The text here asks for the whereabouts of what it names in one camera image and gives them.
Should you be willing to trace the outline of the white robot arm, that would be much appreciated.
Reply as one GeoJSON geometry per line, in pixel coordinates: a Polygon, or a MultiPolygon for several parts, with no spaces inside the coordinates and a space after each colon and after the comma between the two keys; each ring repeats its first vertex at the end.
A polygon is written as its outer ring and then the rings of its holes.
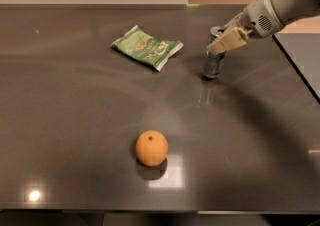
{"type": "Polygon", "coordinates": [[[249,38],[266,38],[299,19],[320,14],[320,0],[253,0],[222,29],[208,50],[217,56],[244,46],[249,38]]]}

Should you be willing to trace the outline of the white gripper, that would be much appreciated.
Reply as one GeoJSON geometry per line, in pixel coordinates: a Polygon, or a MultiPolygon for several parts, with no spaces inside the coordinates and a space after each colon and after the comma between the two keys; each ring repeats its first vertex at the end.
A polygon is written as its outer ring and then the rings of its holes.
{"type": "Polygon", "coordinates": [[[226,30],[208,45],[208,51],[219,55],[244,46],[249,32],[252,38],[269,37],[285,27],[277,15],[272,0],[253,0],[223,28],[226,30]]]}

